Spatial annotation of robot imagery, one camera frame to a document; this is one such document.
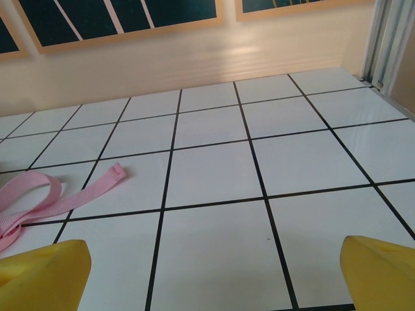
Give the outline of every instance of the yellow object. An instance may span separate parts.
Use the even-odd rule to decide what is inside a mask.
[[[0,260],[1,311],[76,311],[91,270],[85,241]]]
[[[415,249],[348,236],[340,265],[357,311],[415,310]]]

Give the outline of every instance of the black grout line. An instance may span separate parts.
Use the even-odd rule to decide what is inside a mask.
[[[160,218],[158,221],[156,242],[154,244],[154,254],[153,254],[153,260],[151,264],[150,279],[148,281],[147,298],[145,301],[145,308],[144,308],[145,311],[150,311],[151,309],[151,302],[152,302],[153,289],[154,289],[154,280],[156,278],[158,252],[160,250],[161,230],[163,228],[164,212],[165,212],[166,199],[167,199],[167,190],[169,188],[171,163],[173,160],[173,152],[174,152],[174,141],[176,139],[176,131],[177,131],[177,124],[178,124],[178,119],[179,119],[180,103],[182,101],[182,94],[183,94],[183,90],[181,89],[178,103],[177,103],[176,119],[174,120],[173,135],[171,139],[171,147],[170,147],[170,154],[169,154],[169,162],[167,164],[166,179],[164,183],[163,199],[161,200]]]
[[[211,144],[200,144],[197,146],[187,146],[187,147],[180,147],[175,148],[174,151],[180,151],[180,150],[187,150],[187,149],[195,149],[195,148],[203,148],[203,147],[211,147],[211,146],[218,146],[221,144],[235,144],[235,143],[241,143],[244,141],[248,141],[247,139],[238,139],[236,141],[222,141],[220,143],[211,143]]]
[[[264,197],[258,196],[258,197],[255,197],[255,198],[246,198],[246,199],[238,199],[238,200],[219,201],[219,202],[213,202],[213,203],[199,203],[199,204],[192,204],[192,205],[166,207],[165,211],[180,211],[182,209],[197,209],[199,207],[209,207],[209,206],[227,205],[227,204],[235,204],[235,203],[254,202],[254,201],[261,201],[261,200],[264,200]]]
[[[101,219],[101,218],[113,218],[113,217],[140,215],[140,214],[150,214],[150,213],[158,213],[160,211],[161,211],[160,209],[146,209],[144,211],[133,211],[133,212],[123,212],[123,213],[114,213],[114,214],[85,216],[85,217],[70,218],[68,219],[68,222],[80,222],[83,220],[94,220],[94,219]]]
[[[103,153],[104,153],[104,151],[105,151],[105,148],[107,147],[108,143],[110,142],[110,139],[111,139],[111,137],[112,137],[112,134],[114,133],[115,129],[117,128],[117,125],[118,125],[119,121],[121,120],[121,117],[123,116],[123,113],[124,113],[125,109],[127,108],[128,104],[130,103],[130,100],[131,100],[131,97],[127,100],[127,103],[125,104],[124,109],[122,110],[121,114],[119,115],[119,118],[118,118],[117,122],[115,123],[114,127],[112,128],[112,131],[111,131],[110,135],[108,136],[108,139],[106,140],[106,142],[105,142],[104,146],[102,147],[102,150],[101,150],[101,152],[100,152],[100,154],[99,154],[99,156],[98,156],[97,160],[95,161],[94,165],[92,166],[91,172],[89,172],[89,175],[88,175],[88,177],[86,178],[86,181],[85,181],[84,185],[82,186],[82,190],[84,190],[84,189],[86,188],[86,185],[88,184],[89,180],[91,179],[92,174],[93,174],[93,172],[94,172],[95,168],[97,167],[98,162],[99,162],[100,158],[102,157],[102,154],[103,154]],[[66,225],[67,225],[67,223],[68,223],[69,219],[71,218],[72,213],[73,213],[73,210],[71,210],[71,211],[67,214],[65,221],[63,222],[63,224],[62,224],[62,226],[61,226],[61,228],[60,228],[60,230],[59,230],[58,234],[56,235],[55,240],[53,241],[53,244],[55,244],[55,243],[57,243],[57,242],[59,241],[59,238],[60,238],[60,236],[62,235],[62,233],[64,232],[64,229],[65,229],[65,227],[66,227]]]
[[[395,180],[395,181],[384,181],[382,183],[377,183],[377,186],[386,186],[386,185],[395,185],[400,183],[412,183],[415,182],[415,178],[412,179],[402,179],[402,180]],[[353,186],[345,186],[345,187],[337,187],[337,188],[328,188],[328,189],[318,189],[318,190],[308,190],[308,191],[301,191],[301,192],[290,192],[290,193],[283,193],[283,194],[273,194],[267,196],[266,199],[274,200],[279,198],[291,198],[295,196],[307,196],[312,194],[320,194],[320,193],[327,193],[327,192],[336,192],[336,191],[345,191],[345,190],[355,190],[355,189],[362,189],[362,188],[370,188],[373,187],[370,183],[362,184],[362,185],[353,185]],[[174,206],[174,207],[166,207],[165,212],[167,211],[180,211],[183,209],[196,209],[200,207],[211,207],[211,206],[218,206],[218,205],[227,205],[227,204],[234,204],[234,203],[244,203],[244,202],[254,202],[254,201],[261,201],[264,200],[265,197],[258,196],[253,198],[245,198],[245,199],[236,199],[236,200],[226,200],[226,201],[218,201],[218,202],[208,202],[208,203],[199,203],[199,204],[191,204],[191,205],[181,205],[181,206]],[[118,216],[126,216],[126,215],[135,215],[135,214],[146,214],[146,213],[158,213],[161,209],[150,209],[144,211],[133,211],[133,212],[124,212],[124,213],[114,213],[114,214],[100,214],[94,216],[86,216],[86,217],[78,217],[78,218],[70,218],[68,222],[77,222],[80,220],[92,220],[92,219],[99,219],[99,218],[110,218],[110,217],[118,217]],[[50,220],[45,222],[36,222],[36,223],[28,223],[23,224],[23,227],[32,227],[35,225],[47,225],[47,224],[61,224],[65,222],[65,220]]]
[[[399,122],[399,121],[406,121],[406,120],[409,120],[409,118],[400,118],[400,119],[393,119],[393,120],[387,120],[387,121],[376,121],[376,122],[368,122],[368,123],[362,123],[362,124],[336,126],[336,127],[332,127],[332,129],[333,130],[339,130],[341,128],[358,128],[359,126],[382,124],[382,123],[391,123],[391,122]]]
[[[46,147],[40,152],[40,154],[36,157],[36,159],[32,162],[32,164],[29,165],[29,167],[27,168],[27,170],[30,170],[32,168],[32,166],[35,164],[35,162],[37,160],[39,160],[39,158],[42,156],[42,154],[46,151],[46,149],[51,145],[51,143],[54,141],[54,139],[59,135],[59,133],[64,129],[64,127],[66,126],[66,124],[69,123],[69,121],[73,118],[73,116],[78,112],[78,110],[82,107],[82,105],[80,105],[78,107],[77,110],[75,110],[75,112],[72,114],[72,116],[65,122],[65,124],[60,128],[60,130],[56,133],[56,135],[49,141],[49,143],[46,145]]]
[[[355,311],[355,306],[353,304],[348,305],[333,305],[333,306],[309,306],[305,308],[297,309],[284,309],[284,310],[275,310],[275,311]]]
[[[330,93],[340,93],[340,92],[344,92],[344,91],[352,91],[354,89],[368,89],[368,88],[369,88],[368,86],[359,86],[359,87],[351,87],[351,88],[348,88],[348,89],[338,89],[336,91],[326,91],[326,92],[311,93],[311,94],[305,94],[302,90],[301,90],[301,92],[305,96],[311,96],[311,95],[321,95],[321,94],[330,94]]]
[[[43,167],[31,167],[28,170],[40,170],[42,168],[51,168],[51,167],[65,167],[67,165],[75,165],[75,164],[83,164],[83,163],[95,162],[96,160],[97,159],[94,159],[94,160],[85,160],[85,161],[78,161],[78,162],[69,162],[69,163],[62,163],[62,164],[45,165]]]
[[[396,185],[397,183],[413,183],[413,182],[415,182],[415,178],[393,180],[393,181],[383,181],[381,183],[376,183],[376,185],[380,187],[380,186],[387,186],[387,185]]]
[[[12,135],[24,122],[26,122],[31,116],[33,116],[35,112],[32,112],[23,122],[21,122],[14,130],[12,130],[1,142],[3,142],[6,138]]]
[[[330,127],[330,124],[324,119],[322,114],[319,112],[319,110],[314,106],[314,104],[309,100],[307,95],[303,92],[303,90],[299,87],[299,85],[294,81],[294,79],[291,77],[291,75],[288,75],[288,77],[292,80],[292,82],[296,85],[296,87],[300,90],[300,92],[304,95],[304,98],[308,101],[310,106],[314,109],[314,111],[317,113],[317,115],[321,118],[321,120],[324,122],[324,124],[329,128],[329,131],[333,134],[335,139],[338,141],[338,143],[343,147],[344,151],[349,155],[350,159],[355,163],[355,165],[359,168],[359,170],[362,172],[364,177],[369,181],[370,185],[376,190],[378,195],[383,199],[383,201],[386,203],[386,205],[389,207],[389,209],[392,211],[392,213],[395,215],[395,217],[399,220],[401,225],[407,230],[409,235],[415,240],[415,232],[410,228],[408,223],[403,219],[403,217],[398,213],[396,208],[390,203],[388,198],[383,194],[381,189],[376,185],[376,183],[373,181],[373,179],[369,176],[369,174],[363,169],[362,165],[357,161],[355,156],[350,152],[350,150],[347,148],[347,146],[343,143],[343,141],[340,139],[340,137],[336,134],[334,129]]]
[[[260,104],[262,102],[275,102],[277,100],[285,100],[285,99],[292,99],[292,98],[300,98],[303,97],[303,95],[294,95],[294,96],[288,96],[288,97],[281,97],[281,98],[273,98],[273,99],[265,99],[265,100],[257,100],[255,102],[242,102],[242,105],[250,105],[250,104]]]
[[[306,195],[309,195],[309,194],[336,192],[336,191],[353,190],[353,189],[370,188],[370,187],[372,187],[372,185],[367,183],[367,184],[364,184],[364,185],[354,185],[354,186],[345,186],[345,187],[337,187],[337,188],[328,188],[328,189],[318,189],[318,190],[309,190],[309,191],[301,191],[301,192],[275,194],[275,195],[269,196],[268,199],[271,200],[271,199],[279,199],[279,198],[291,198],[293,196],[306,196]]]
[[[42,134],[58,133],[58,132],[59,132],[59,130],[57,130],[57,131],[49,131],[49,132],[40,132],[40,133],[34,133],[34,134],[26,134],[26,135],[19,135],[19,136],[7,137],[5,139],[21,138],[21,137],[36,136],[36,135],[42,135]]]
[[[209,108],[202,108],[202,109],[196,109],[196,110],[182,111],[182,112],[179,112],[179,114],[184,115],[186,113],[200,112],[200,111],[214,110],[214,109],[222,109],[222,108],[236,107],[236,106],[239,106],[239,104],[231,104],[231,105],[225,105],[225,106],[209,107]]]
[[[268,199],[267,190],[265,188],[264,180],[262,178],[261,169],[259,168],[258,159],[257,159],[255,149],[254,149],[254,143],[252,142],[252,139],[251,139],[251,134],[249,132],[248,123],[246,121],[245,113],[244,113],[244,110],[243,110],[243,107],[242,107],[242,104],[241,104],[241,98],[239,97],[238,89],[237,89],[237,86],[236,86],[235,82],[233,83],[233,86],[235,88],[236,97],[237,97],[238,103],[239,103],[239,109],[241,111],[242,119],[243,119],[243,122],[244,122],[244,127],[245,127],[245,130],[246,130],[246,136],[248,137],[248,142],[249,142],[251,153],[252,153],[252,159],[254,160],[254,165],[255,165],[255,168],[256,168],[256,171],[257,171],[259,184],[261,186],[261,191],[262,191],[262,194],[263,194],[263,197],[264,197],[265,207],[267,209],[268,218],[270,220],[271,230],[272,230],[272,233],[274,235],[274,240],[275,240],[275,244],[276,244],[277,251],[278,251],[279,261],[281,263],[281,267],[282,267],[282,270],[283,270],[284,279],[285,279],[285,283],[287,285],[288,293],[289,293],[289,296],[290,296],[291,305],[292,305],[293,309],[297,310],[298,309],[298,302],[297,302],[296,294],[294,292],[294,287],[292,285],[290,273],[289,273],[289,270],[288,270],[287,261],[285,260],[283,247],[282,247],[281,241],[279,239],[278,230],[277,230],[275,220],[274,220],[274,215],[272,214],[271,205],[270,205],[270,202],[269,202],[269,199]]]
[[[119,121],[120,123],[131,122],[131,121],[140,121],[140,120],[147,120],[147,119],[154,119],[160,117],[168,117],[169,115],[176,115],[175,113],[166,113],[165,115],[153,115],[151,117],[143,117],[143,118],[136,118],[136,119],[128,119]]]
[[[338,93],[338,92],[342,92],[342,91],[350,91],[352,89],[364,89],[364,88],[368,88],[368,87],[362,86],[362,87],[353,87],[353,88],[349,88],[349,89],[340,89],[340,90],[336,90],[336,91],[326,91],[326,92],[320,92],[320,93],[312,93],[312,94],[308,94],[307,96],[327,94],[327,93]],[[298,98],[298,97],[303,97],[303,95],[296,95],[296,96],[282,97],[282,98],[273,98],[273,99],[268,99],[268,100],[258,100],[256,102],[245,102],[245,103],[241,103],[241,104],[242,105],[258,104],[258,103],[262,103],[262,102],[272,102],[272,101],[277,101],[277,100],[285,100],[285,99]],[[205,111],[205,110],[212,110],[212,109],[228,108],[228,107],[234,107],[234,106],[238,106],[238,105],[239,104],[232,104],[232,105],[226,105],[226,106],[220,106],[220,107],[196,109],[196,110],[191,110],[191,111],[179,112],[179,114],[192,113],[192,112]],[[132,122],[132,121],[140,121],[140,120],[146,120],[146,119],[154,119],[154,118],[159,118],[159,117],[167,117],[169,115],[176,115],[176,114],[175,113],[168,113],[168,114],[164,114],[164,115],[155,115],[155,116],[151,116],[151,117],[143,117],[143,118],[136,118],[136,119],[131,119],[131,120],[123,120],[123,121],[119,121],[118,123],[125,123],[125,122]],[[353,125],[353,126],[364,126],[364,125],[371,125],[371,124],[384,123],[384,122],[386,123],[386,122],[391,122],[391,121],[369,122],[369,123],[365,123],[365,124],[356,124],[356,125]],[[96,127],[96,126],[111,125],[111,124],[116,124],[116,123],[117,122],[107,122],[107,123],[94,124],[94,125],[89,125],[89,126],[79,126],[79,127],[76,127],[76,128],[62,128],[61,130],[58,130],[58,131],[40,132],[40,133],[34,133],[34,134],[27,134],[27,135],[19,135],[19,136],[9,137],[14,131],[16,131],[19,128],[19,126],[20,126],[19,125],[12,133],[10,133],[9,135],[7,135],[2,141],[0,141],[0,143],[2,143],[5,139],[14,139],[14,138],[20,138],[20,137],[27,137],[27,136],[35,136],[35,135],[47,134],[47,133],[66,132],[66,131],[71,131],[71,130],[79,130],[79,129],[83,129],[83,128],[92,128],[92,127]]]
[[[64,219],[59,219],[59,220],[48,220],[46,222],[29,222],[27,224],[22,224],[22,227],[36,227],[38,225],[51,225],[51,224],[62,224],[63,222],[65,222]]]
[[[111,125],[111,124],[116,124],[116,123],[117,123],[117,121],[107,122],[107,123],[100,123],[100,124],[93,124],[93,125],[78,126],[77,128],[65,128],[62,131],[63,132],[68,132],[68,131],[73,131],[73,130],[81,130],[83,128],[96,128],[97,126]]]
[[[260,139],[268,139],[268,138],[278,138],[278,137],[285,137],[285,136],[293,136],[293,135],[299,135],[299,134],[308,134],[308,133],[316,133],[316,132],[324,132],[328,131],[328,128],[320,128],[318,130],[309,130],[304,132],[295,132],[295,133],[286,133],[286,134],[278,134],[278,135],[269,135],[264,137],[256,137],[252,138],[253,141],[258,141]]]
[[[247,104],[256,104],[258,102],[250,102]],[[229,105],[229,106],[223,106],[223,107],[215,107],[215,108],[207,108],[207,109],[200,109],[200,110],[194,110],[194,111],[186,111],[186,112],[182,112],[180,114],[183,113],[192,113],[192,112],[198,112],[198,111],[204,111],[204,110],[212,110],[212,109],[220,109],[220,108],[227,108],[227,107],[236,107],[238,106],[238,104],[236,105]],[[126,120],[126,121],[120,121],[119,123],[122,122],[130,122],[130,121],[140,121],[140,120],[146,120],[146,119],[154,119],[154,118],[158,118],[158,117],[166,117],[169,115],[174,115],[174,114],[168,114],[168,115],[158,115],[157,117],[147,117],[147,118],[140,118],[140,119],[132,119],[132,120]],[[400,119],[392,119],[392,120],[386,120],[386,121],[375,121],[375,122],[367,122],[367,123],[360,123],[360,124],[353,124],[353,125],[345,125],[345,126],[336,126],[336,127],[332,127],[332,129],[334,130],[338,130],[341,128],[354,128],[354,127],[358,127],[358,126],[366,126],[366,125],[374,125],[374,124],[382,124],[382,123],[389,123],[389,122],[397,122],[397,121],[406,121],[406,120],[410,120],[409,118],[400,118]],[[89,126],[81,126],[79,128],[68,128],[68,129],[64,129],[61,132],[67,132],[67,131],[71,131],[71,130],[79,130],[79,129],[83,129],[83,128],[93,128],[93,127],[97,127],[97,126],[103,126],[103,125],[111,125],[111,124],[115,124],[116,122],[109,122],[109,123],[103,123],[103,124],[96,124],[96,125],[89,125]],[[313,133],[313,132],[320,132],[320,131],[327,131],[329,130],[328,128],[324,128],[324,129],[319,129],[319,130],[309,130],[309,131],[304,131],[304,132],[294,132],[294,133],[287,133],[287,134],[280,134],[280,135],[270,135],[270,136],[264,136],[264,137],[256,137],[253,139],[266,139],[266,138],[273,138],[273,137],[280,137],[280,136],[288,136],[288,135],[298,135],[298,134],[305,134],[305,133]],[[13,139],[13,138],[21,138],[21,137],[28,137],[28,136],[36,136],[36,135],[42,135],[42,134],[50,134],[50,133],[58,133],[59,131],[50,131],[50,132],[40,132],[40,133],[35,133],[35,134],[26,134],[26,135],[20,135],[20,136],[13,136],[13,137],[7,137],[4,139]],[[132,155],[123,155],[123,156],[119,156],[119,157],[131,157],[131,156],[140,156],[142,154],[132,154]]]
[[[158,150],[158,151],[149,151],[149,152],[141,152],[140,154],[117,155],[115,157],[104,157],[104,158],[100,159],[99,161],[123,159],[125,157],[146,156],[146,155],[149,155],[149,154],[162,154],[163,152],[169,152],[169,151],[170,151],[170,149]]]

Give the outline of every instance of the white tile floor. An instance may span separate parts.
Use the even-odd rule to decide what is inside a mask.
[[[0,185],[37,169],[68,196],[115,162],[128,178],[0,257],[86,240],[80,311],[354,310],[344,237],[415,247],[414,137],[340,68],[3,117]]]

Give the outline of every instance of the framed picture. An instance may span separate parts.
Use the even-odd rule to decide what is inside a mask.
[[[375,0],[235,0],[237,21],[302,13]]]
[[[13,0],[39,53],[224,23],[222,0]]]
[[[0,61],[28,56],[13,24],[0,5]]]

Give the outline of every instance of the floor tile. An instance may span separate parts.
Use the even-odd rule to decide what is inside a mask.
[[[60,130],[76,112],[78,106],[39,111],[23,123],[12,135],[29,135]]]
[[[93,164],[94,163],[64,165],[61,167],[42,168],[36,171],[58,178],[60,180],[60,182],[62,183],[62,194],[60,200],[62,200],[81,191],[82,186],[84,185],[89,175],[89,172],[91,172]],[[16,177],[18,174],[19,173],[0,174],[0,187],[3,181],[5,183],[6,181]],[[10,214],[26,211],[28,209],[33,208],[37,203],[40,203],[44,198],[46,198],[48,193],[49,186],[38,187],[30,192],[27,192],[24,196],[22,196],[15,203],[13,203],[9,208],[4,210],[3,212],[0,212],[0,218],[4,218]],[[61,220],[65,219],[66,216],[67,213],[64,213],[53,217],[39,218],[37,220],[33,220],[32,222]]]
[[[175,115],[117,125],[103,158],[169,150],[174,130]]]
[[[303,97],[243,105],[252,138],[327,128]]]
[[[380,187],[406,223],[415,231],[415,183],[399,183]]]
[[[246,130],[238,106],[181,113],[175,148],[246,139]]]
[[[238,81],[236,86],[243,104],[245,102],[301,96],[300,91],[287,75]]]
[[[167,206],[262,196],[249,144],[175,151]]]
[[[97,159],[113,127],[109,124],[60,132],[34,167]]]
[[[60,241],[81,239],[92,258],[79,311],[144,310],[159,214],[69,222]]]
[[[180,91],[132,97],[121,118],[122,121],[168,115],[177,112]]]
[[[28,168],[55,133],[6,139],[0,144],[0,172]]]
[[[371,89],[351,89],[309,97],[332,127],[405,118]]]
[[[270,203],[302,308],[352,302],[339,262],[346,236],[415,246],[372,188],[280,198]]]
[[[89,185],[100,178],[115,162],[123,166],[128,177],[100,198],[76,209],[72,218],[159,209],[168,161],[168,152],[100,161]]]
[[[290,307],[263,202],[165,213],[151,310]]]
[[[128,99],[122,98],[83,105],[65,126],[65,129],[117,122]]]
[[[368,183],[330,132],[254,141],[268,195]]]
[[[238,100],[232,83],[184,89],[180,111],[214,108],[237,104]]]
[[[408,121],[336,130],[375,182],[415,178],[415,124]]]
[[[293,73],[291,76],[305,94],[364,86],[362,82],[358,81],[343,68],[306,71],[304,73]]]
[[[15,128],[17,128],[31,113],[24,115],[11,115],[9,117],[0,118],[0,138],[5,138]]]
[[[19,238],[7,249],[0,252],[0,259],[51,245],[62,224],[24,227]]]

